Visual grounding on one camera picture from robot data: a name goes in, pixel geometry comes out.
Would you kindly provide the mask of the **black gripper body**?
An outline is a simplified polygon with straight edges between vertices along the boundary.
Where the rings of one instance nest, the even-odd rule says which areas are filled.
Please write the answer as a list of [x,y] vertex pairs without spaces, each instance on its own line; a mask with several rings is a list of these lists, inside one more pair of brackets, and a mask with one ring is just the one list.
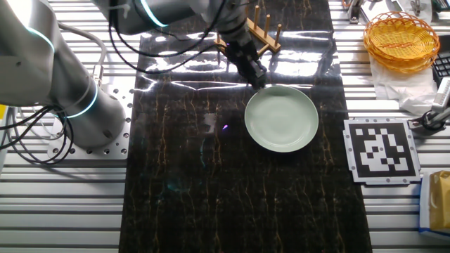
[[226,56],[237,67],[239,74],[255,74],[255,62],[259,58],[253,40],[227,42]]

